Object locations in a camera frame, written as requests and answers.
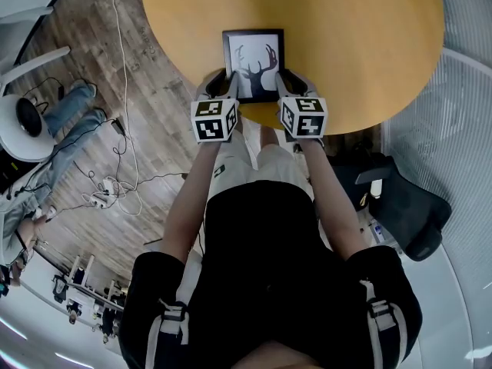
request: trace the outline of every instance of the deer silhouette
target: deer silhouette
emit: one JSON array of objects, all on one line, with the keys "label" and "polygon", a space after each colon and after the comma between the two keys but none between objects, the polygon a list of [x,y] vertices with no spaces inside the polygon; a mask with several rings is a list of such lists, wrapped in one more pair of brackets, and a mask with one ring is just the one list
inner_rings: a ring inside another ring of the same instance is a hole
[{"label": "deer silhouette", "polygon": [[261,76],[266,71],[273,70],[275,67],[277,67],[278,60],[277,60],[277,53],[275,52],[275,50],[269,44],[267,44],[266,50],[268,53],[268,59],[270,60],[270,65],[266,68],[262,68],[261,63],[258,60],[258,65],[260,66],[260,70],[258,72],[253,72],[249,64],[248,64],[248,69],[241,67],[241,61],[244,60],[244,58],[241,56],[241,49],[243,47],[244,45],[241,45],[238,49],[235,50],[235,53],[239,64],[239,70],[243,71],[241,72],[242,76],[245,77],[246,79],[249,79],[249,82],[251,84],[251,94],[253,98],[275,94],[276,93],[275,90],[265,90],[263,88],[263,85],[261,84]]}]

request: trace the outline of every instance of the round wooden table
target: round wooden table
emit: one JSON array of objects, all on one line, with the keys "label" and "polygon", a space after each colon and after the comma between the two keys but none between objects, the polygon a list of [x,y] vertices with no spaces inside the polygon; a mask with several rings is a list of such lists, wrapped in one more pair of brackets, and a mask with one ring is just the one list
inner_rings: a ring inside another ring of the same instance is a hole
[{"label": "round wooden table", "polygon": [[[444,41],[442,0],[143,1],[159,44],[195,85],[224,67],[224,30],[283,28],[285,67],[326,98],[329,135],[376,125],[409,105]],[[246,118],[281,128],[277,110],[241,106]]]}]

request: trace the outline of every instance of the floor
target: floor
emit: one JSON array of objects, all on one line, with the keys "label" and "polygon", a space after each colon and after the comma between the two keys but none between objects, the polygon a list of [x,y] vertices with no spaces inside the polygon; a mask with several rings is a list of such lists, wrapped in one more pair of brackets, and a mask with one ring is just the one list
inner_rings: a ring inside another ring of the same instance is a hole
[{"label": "floor", "polygon": [[[122,156],[119,178],[131,184],[156,175],[188,171],[198,149],[189,123],[189,104],[194,87],[182,78],[161,50],[149,27],[141,0],[115,0],[120,17],[122,42],[128,73],[128,111],[139,175],[131,148]],[[22,61],[69,45],[71,53],[17,80],[9,91],[23,95],[48,76],[57,78],[65,91],[74,79],[85,78],[98,86],[95,105],[114,116],[124,116],[125,76],[115,13],[111,0],[58,0],[55,12],[42,22]],[[38,102],[53,105],[58,84],[46,81],[30,92]],[[246,121],[244,133],[253,155],[259,152],[259,127]],[[363,136],[376,138],[379,127],[327,138],[327,153],[350,147]],[[91,194],[94,182],[114,176],[118,156],[113,148],[123,149],[124,141],[110,125],[97,134],[68,170],[48,200],[59,211],[87,205],[81,194]],[[302,165],[302,156],[296,159]],[[38,232],[38,249],[50,261],[69,270],[76,255],[88,260],[96,257],[102,274],[114,274],[123,285],[131,278],[136,257],[145,252],[144,243],[162,237],[166,215],[182,185],[179,176],[155,178],[138,186],[143,207],[139,216],[125,214],[118,204],[108,210],[77,208],[63,211]],[[121,208],[136,213],[135,193],[120,201]]]}]

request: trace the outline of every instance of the picture frame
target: picture frame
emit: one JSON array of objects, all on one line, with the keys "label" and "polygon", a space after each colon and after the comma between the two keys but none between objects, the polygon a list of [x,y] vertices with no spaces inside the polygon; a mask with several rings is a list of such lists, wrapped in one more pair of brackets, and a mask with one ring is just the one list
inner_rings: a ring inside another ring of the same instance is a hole
[{"label": "picture frame", "polygon": [[222,41],[227,77],[239,74],[239,102],[276,102],[275,74],[284,70],[284,30],[230,30],[222,32]]}]

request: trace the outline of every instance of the person's leg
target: person's leg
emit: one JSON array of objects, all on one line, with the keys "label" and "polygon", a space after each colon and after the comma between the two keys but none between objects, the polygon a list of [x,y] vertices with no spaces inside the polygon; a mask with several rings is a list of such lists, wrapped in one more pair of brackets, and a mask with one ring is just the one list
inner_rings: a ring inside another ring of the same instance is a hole
[{"label": "person's leg", "polygon": [[231,141],[221,146],[215,160],[214,174],[208,192],[210,200],[215,195],[248,182],[253,167],[242,132],[242,121],[234,128]]},{"label": "person's leg", "polygon": [[261,126],[261,151],[257,157],[257,181],[282,181],[298,186],[314,198],[313,189],[296,164],[294,157],[278,145],[278,137],[273,128]]},{"label": "person's leg", "polygon": [[106,114],[102,109],[92,109],[82,116],[67,136],[63,138],[63,141],[55,146],[52,165],[38,179],[38,186],[43,183],[49,186],[40,188],[35,192],[36,200],[40,205],[49,196],[58,180],[75,160],[78,152],[82,150],[87,141],[94,135],[95,129],[105,120]]},{"label": "person's leg", "polygon": [[72,119],[77,112],[89,105],[96,94],[95,85],[76,81],[74,88],[57,105],[43,115],[49,132],[55,137],[58,131]]}]

